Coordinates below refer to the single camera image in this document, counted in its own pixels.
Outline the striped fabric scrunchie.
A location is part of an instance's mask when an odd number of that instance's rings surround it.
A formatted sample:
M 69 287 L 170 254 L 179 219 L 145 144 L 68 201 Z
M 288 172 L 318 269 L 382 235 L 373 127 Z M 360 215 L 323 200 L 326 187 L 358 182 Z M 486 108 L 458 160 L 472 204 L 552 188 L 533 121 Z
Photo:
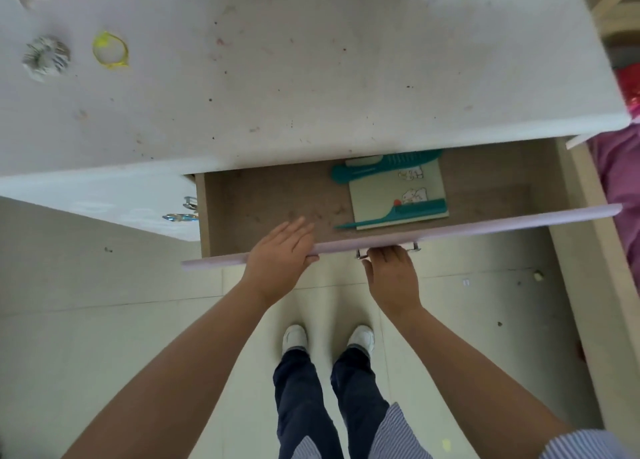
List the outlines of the striped fabric scrunchie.
M 22 66 L 36 81 L 64 74 L 70 64 L 70 49 L 55 36 L 40 36 L 27 44 Z

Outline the person's white left shoe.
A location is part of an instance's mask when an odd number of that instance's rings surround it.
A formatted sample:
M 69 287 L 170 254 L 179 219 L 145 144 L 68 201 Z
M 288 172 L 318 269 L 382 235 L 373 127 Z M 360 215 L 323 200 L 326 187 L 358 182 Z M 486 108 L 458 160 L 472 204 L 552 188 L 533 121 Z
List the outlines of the person's white left shoe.
M 290 351 L 303 351 L 308 354 L 308 337 L 302 325 L 289 326 L 282 339 L 282 356 Z

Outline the red patterned cloth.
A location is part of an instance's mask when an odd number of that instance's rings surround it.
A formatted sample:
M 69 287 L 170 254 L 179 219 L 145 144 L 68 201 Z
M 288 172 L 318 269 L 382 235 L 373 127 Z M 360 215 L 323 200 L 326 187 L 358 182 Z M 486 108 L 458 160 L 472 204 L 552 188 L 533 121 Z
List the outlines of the red patterned cloth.
M 640 120 L 640 63 L 614 70 L 632 121 Z

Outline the person's right forearm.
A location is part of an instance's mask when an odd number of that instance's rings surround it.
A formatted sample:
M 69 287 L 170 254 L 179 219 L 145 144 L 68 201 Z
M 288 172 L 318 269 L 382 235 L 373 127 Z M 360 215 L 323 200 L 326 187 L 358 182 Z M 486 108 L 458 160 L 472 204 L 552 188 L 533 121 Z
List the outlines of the person's right forearm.
M 421 305 L 383 308 L 480 459 L 539 459 L 575 429 Z

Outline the green cartoon notebook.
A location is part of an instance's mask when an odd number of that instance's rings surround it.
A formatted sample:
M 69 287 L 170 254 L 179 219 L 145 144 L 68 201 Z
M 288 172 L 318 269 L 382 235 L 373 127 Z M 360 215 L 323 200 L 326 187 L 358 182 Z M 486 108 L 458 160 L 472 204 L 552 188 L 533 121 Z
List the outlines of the green cartoon notebook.
M 382 218 L 388 214 L 394 205 L 439 198 L 445 199 L 447 203 L 438 160 L 410 169 L 379 173 L 354 180 L 349 182 L 348 186 L 354 222 Z M 375 229 L 448 217 L 449 208 L 448 212 L 435 216 L 413 218 L 370 227 L 358 227 L 356 230 Z

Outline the metal drawer handle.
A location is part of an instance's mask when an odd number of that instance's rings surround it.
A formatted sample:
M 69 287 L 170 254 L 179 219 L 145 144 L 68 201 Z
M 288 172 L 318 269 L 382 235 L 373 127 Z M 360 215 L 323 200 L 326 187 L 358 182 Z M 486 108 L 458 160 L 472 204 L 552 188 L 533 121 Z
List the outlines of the metal drawer handle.
M 398 246 L 400 246 L 401 248 L 404 248 L 405 251 L 407 251 L 407 253 L 411 254 L 411 253 L 417 253 L 421 251 L 421 247 L 418 244 L 418 242 L 409 242 L 409 243 L 402 243 L 402 244 L 397 244 Z M 368 259 L 367 257 L 367 252 L 369 251 L 368 248 L 365 249 L 357 249 L 356 254 L 355 254 L 355 258 L 357 260 L 364 260 L 364 259 Z

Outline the blue striped shirt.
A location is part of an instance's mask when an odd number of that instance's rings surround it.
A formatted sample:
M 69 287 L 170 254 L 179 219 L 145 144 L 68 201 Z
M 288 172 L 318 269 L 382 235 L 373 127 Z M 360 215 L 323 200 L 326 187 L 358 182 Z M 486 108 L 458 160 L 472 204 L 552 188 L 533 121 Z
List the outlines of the blue striped shirt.
M 381 422 L 367 459 L 433 459 L 421 447 L 398 404 Z M 549 441 L 538 459 L 637 459 L 605 430 L 577 430 Z

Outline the lilac front wooden drawer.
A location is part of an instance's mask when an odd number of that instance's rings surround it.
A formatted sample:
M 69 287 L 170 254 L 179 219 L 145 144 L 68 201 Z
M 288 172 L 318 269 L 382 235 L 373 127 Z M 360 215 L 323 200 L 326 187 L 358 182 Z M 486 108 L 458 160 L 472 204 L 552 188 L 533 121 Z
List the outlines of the lilac front wooden drawer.
M 440 158 L 449 217 L 377 229 L 336 229 L 354 221 L 348 187 L 332 181 L 336 161 L 266 166 L 196 174 L 202 258 L 186 270 L 244 264 L 252 247 L 284 221 L 314 224 L 312 254 L 355 252 L 448 236 L 492 234 L 610 218 L 586 146 L 564 140 L 513 141 L 448 148 Z

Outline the person's right hand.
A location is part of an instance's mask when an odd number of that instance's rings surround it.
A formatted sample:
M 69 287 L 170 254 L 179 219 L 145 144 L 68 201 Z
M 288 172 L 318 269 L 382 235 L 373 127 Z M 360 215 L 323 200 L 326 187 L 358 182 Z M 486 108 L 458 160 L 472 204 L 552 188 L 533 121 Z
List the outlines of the person's right hand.
M 419 312 L 419 280 L 409 253 L 393 245 L 370 248 L 367 257 L 374 269 L 374 284 L 369 290 L 386 317 L 397 324 Z

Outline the person's left hand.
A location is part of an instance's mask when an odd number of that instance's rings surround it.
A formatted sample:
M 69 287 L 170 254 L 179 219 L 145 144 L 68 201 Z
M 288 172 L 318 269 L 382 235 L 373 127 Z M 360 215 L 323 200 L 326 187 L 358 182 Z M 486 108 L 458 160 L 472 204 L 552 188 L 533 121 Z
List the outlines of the person's left hand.
M 266 309 L 290 293 L 307 268 L 312 255 L 314 224 L 303 217 L 284 222 L 258 242 L 248 255 L 241 287 Z

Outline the pink bedding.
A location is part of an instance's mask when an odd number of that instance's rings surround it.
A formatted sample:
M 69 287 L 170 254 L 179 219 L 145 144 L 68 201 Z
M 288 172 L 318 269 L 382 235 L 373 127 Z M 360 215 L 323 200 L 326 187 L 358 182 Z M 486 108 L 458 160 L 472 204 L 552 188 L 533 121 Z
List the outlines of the pink bedding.
M 640 123 L 598 134 L 588 148 L 608 203 L 622 205 L 614 224 L 640 294 Z

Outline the person's white shoe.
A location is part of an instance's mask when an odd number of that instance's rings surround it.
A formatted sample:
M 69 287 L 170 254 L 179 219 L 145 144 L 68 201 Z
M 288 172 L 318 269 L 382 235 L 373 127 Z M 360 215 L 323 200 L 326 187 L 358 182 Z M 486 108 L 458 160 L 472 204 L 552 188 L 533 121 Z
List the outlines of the person's white shoe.
M 359 325 L 348 339 L 347 349 L 357 349 L 368 358 L 372 357 L 375 347 L 374 331 L 367 325 Z
M 290 351 L 303 351 L 308 354 L 308 337 L 302 325 L 289 326 L 282 339 L 282 356 Z

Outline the person's white right shoe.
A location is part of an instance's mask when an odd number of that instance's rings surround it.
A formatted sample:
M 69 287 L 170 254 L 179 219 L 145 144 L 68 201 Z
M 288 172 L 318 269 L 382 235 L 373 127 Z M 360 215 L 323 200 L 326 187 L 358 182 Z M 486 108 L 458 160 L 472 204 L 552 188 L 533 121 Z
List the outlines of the person's white right shoe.
M 367 325 L 359 325 L 348 339 L 347 349 L 357 349 L 368 358 L 372 357 L 375 347 L 374 331 Z

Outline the white dresser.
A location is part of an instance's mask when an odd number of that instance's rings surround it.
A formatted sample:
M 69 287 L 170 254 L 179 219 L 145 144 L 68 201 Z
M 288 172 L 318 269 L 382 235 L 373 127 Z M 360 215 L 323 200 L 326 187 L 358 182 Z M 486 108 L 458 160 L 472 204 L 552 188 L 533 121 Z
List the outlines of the white dresser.
M 185 241 L 188 174 L 629 119 L 584 0 L 0 0 L 0 198 Z

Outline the teal tail comb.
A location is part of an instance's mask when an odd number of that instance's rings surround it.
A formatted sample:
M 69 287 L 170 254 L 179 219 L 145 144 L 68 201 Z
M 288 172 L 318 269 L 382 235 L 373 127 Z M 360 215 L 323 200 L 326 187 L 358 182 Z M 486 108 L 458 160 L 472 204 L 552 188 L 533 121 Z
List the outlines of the teal tail comb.
M 427 200 L 423 202 L 394 205 L 391 210 L 382 218 L 373 220 L 356 221 L 334 226 L 334 229 L 356 229 L 358 227 L 370 227 L 395 223 L 398 221 L 410 220 L 427 216 L 435 216 L 448 212 L 446 200 L 443 198 Z

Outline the person's left forearm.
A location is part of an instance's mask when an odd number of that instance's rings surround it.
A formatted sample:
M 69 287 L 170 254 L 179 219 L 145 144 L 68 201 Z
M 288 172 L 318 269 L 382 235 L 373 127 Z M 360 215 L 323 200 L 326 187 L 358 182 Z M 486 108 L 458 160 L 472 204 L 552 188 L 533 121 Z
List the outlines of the person's left forearm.
M 123 386 L 61 459 L 188 459 L 251 334 L 294 287 L 242 279 Z

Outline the light wooden bed frame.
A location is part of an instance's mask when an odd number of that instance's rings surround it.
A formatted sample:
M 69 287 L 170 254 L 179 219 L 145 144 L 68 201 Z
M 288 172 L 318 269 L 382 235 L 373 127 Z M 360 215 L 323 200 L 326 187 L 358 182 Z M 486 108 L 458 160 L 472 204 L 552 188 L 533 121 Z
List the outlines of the light wooden bed frame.
M 640 295 L 586 143 L 556 138 L 568 202 L 595 219 L 552 226 L 551 237 L 607 430 L 640 459 Z

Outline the teal wide tooth comb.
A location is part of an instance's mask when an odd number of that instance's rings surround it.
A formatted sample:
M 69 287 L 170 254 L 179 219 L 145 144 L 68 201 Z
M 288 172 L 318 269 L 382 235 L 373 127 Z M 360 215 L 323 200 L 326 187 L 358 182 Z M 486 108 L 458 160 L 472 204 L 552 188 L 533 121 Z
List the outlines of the teal wide tooth comb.
M 428 164 L 437 160 L 443 153 L 442 149 L 422 150 L 372 156 L 373 162 L 364 164 L 366 157 L 354 159 L 350 163 L 342 163 L 332 167 L 331 178 L 338 184 L 347 184 L 354 180 L 363 179 L 379 173 L 394 172 Z

